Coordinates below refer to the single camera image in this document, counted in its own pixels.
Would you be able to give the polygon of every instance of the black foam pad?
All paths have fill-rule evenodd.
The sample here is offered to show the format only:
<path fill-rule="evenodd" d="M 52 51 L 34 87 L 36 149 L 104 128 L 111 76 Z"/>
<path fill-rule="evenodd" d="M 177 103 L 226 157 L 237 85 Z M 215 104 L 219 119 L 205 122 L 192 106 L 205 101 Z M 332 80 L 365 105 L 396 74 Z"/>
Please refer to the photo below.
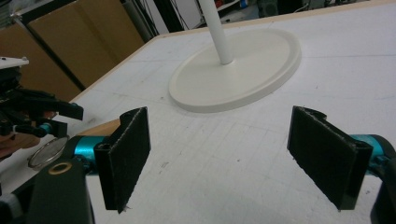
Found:
<path fill-rule="evenodd" d="M 120 116 L 120 127 L 95 146 L 107 210 L 122 212 L 149 156 L 149 122 L 145 107 Z"/>
<path fill-rule="evenodd" d="M 373 148 L 343 133 L 318 111 L 295 106 L 288 149 L 339 210 L 354 209 Z"/>

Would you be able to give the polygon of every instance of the cardboard box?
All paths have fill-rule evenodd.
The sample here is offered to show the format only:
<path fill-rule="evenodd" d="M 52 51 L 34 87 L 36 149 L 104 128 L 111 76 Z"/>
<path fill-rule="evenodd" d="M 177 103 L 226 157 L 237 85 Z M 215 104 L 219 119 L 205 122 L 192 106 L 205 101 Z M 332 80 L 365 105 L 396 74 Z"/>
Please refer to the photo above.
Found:
<path fill-rule="evenodd" d="M 24 88 L 53 93 L 64 101 L 70 101 L 80 93 L 80 89 L 18 24 L 0 30 L 0 39 L 0 56 L 27 57 L 29 60 L 29 64 L 21 68 L 20 84 Z"/>
<path fill-rule="evenodd" d="M 116 0 L 78 0 L 28 27 L 85 88 L 144 45 Z"/>

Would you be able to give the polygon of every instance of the round white base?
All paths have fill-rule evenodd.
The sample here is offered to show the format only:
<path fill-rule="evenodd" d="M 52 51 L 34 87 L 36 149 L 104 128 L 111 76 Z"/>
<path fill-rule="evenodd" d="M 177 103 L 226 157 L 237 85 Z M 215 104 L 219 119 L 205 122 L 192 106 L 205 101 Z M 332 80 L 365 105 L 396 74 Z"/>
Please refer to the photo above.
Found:
<path fill-rule="evenodd" d="M 176 70 L 169 92 L 181 108 L 212 113 L 248 105 L 282 86 L 300 65 L 300 44 L 290 33 L 245 31 L 228 41 L 232 63 L 221 65 L 213 45 Z"/>

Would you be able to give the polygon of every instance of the white table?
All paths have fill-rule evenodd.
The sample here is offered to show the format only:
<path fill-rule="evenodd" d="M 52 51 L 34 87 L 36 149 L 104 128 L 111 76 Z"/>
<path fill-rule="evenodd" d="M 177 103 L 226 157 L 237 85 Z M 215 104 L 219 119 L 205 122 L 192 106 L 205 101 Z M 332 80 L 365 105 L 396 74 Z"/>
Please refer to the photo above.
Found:
<path fill-rule="evenodd" d="M 183 60 L 211 43 L 209 32 L 150 41 L 76 99 L 85 108 L 82 122 L 59 118 L 74 135 L 148 107 L 152 150 L 131 209 L 106 211 L 99 178 L 87 177 L 96 222 L 370 223 L 381 181 L 366 176 L 356 209 L 339 212 L 287 151 L 290 116 L 294 105 L 303 105 L 327 114 L 345 133 L 379 134 L 396 146 L 395 18 L 396 1 L 388 0 L 227 26 L 226 35 L 289 31 L 299 38 L 303 58 L 274 93 L 214 114 L 180 109 L 168 93 Z M 35 149 L 0 163 L 4 192 L 34 173 L 25 159 Z"/>

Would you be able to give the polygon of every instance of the white pole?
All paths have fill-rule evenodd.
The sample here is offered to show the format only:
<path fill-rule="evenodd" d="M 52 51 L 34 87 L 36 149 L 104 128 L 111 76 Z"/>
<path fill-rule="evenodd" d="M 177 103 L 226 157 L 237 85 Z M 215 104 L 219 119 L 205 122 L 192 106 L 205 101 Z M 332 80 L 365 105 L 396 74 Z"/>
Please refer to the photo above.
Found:
<path fill-rule="evenodd" d="M 233 61 L 228 46 L 224 30 L 221 27 L 220 17 L 216 9 L 215 1 L 213 0 L 199 0 L 201 9 L 204 12 L 205 21 L 212 35 L 213 42 L 215 43 L 216 51 L 218 52 L 221 64 L 228 64 Z"/>

